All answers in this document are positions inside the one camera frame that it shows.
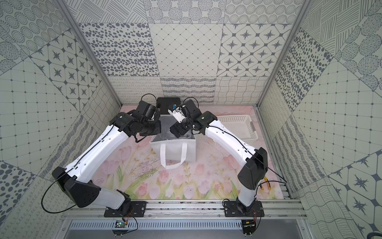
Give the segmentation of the white insulated delivery bag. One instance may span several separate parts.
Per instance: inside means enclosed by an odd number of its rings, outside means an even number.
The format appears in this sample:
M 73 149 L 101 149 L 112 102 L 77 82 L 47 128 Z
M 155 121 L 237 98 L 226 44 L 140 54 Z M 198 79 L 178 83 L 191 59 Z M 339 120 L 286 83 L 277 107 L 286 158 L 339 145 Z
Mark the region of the white insulated delivery bag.
M 194 135 L 187 132 L 177 138 L 170 132 L 170 127 L 177 121 L 171 115 L 161 115 L 161 133 L 154 136 L 149 144 L 160 159 L 161 165 L 166 169 L 175 169 L 184 162 L 197 161 L 197 140 Z

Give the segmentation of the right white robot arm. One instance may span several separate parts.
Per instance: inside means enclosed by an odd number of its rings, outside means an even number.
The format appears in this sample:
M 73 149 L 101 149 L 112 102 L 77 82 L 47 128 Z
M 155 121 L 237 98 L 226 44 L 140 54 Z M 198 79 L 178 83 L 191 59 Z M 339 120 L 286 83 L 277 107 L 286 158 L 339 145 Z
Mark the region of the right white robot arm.
M 170 105 L 168 113 L 177 121 L 170 127 L 175 137 L 195 130 L 219 143 L 233 156 L 241 167 L 237 176 L 241 183 L 238 203 L 247 208 L 252 206 L 257 188 L 268 171 L 266 150 L 262 147 L 256 149 L 236 137 L 217 116 L 209 111 L 202 113 L 192 100 Z

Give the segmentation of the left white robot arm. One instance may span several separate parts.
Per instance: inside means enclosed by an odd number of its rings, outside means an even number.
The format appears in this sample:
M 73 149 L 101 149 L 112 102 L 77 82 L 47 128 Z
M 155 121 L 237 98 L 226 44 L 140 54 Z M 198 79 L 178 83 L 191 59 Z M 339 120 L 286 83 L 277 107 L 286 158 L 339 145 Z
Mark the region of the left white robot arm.
M 94 204 L 127 214 L 131 207 L 129 195 L 119 190 L 102 189 L 92 182 L 92 177 L 114 150 L 130 137 L 139 135 L 144 139 L 159 134 L 159 118 L 158 109 L 145 101 L 140 101 L 134 110 L 118 113 L 84 153 L 66 167 L 54 169 L 55 182 L 79 208 Z

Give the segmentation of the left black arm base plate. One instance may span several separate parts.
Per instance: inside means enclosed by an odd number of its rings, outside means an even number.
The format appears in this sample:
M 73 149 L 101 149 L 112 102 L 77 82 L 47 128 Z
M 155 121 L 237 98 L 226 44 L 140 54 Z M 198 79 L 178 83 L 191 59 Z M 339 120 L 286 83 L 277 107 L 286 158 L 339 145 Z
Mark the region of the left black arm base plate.
M 144 217 L 146 211 L 147 202 L 146 201 L 129 201 L 124 202 L 120 208 L 111 209 L 106 207 L 104 212 L 105 218 L 116 218 L 116 217 L 135 217 L 142 218 Z

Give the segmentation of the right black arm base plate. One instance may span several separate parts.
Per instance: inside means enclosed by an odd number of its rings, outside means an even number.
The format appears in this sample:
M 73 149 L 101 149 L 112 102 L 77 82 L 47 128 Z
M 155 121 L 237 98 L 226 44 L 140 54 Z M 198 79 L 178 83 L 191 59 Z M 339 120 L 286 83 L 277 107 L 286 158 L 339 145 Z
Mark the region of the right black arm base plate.
M 246 207 L 239 201 L 223 200 L 225 217 L 264 217 L 263 205 L 260 201 L 254 200 L 253 203 Z

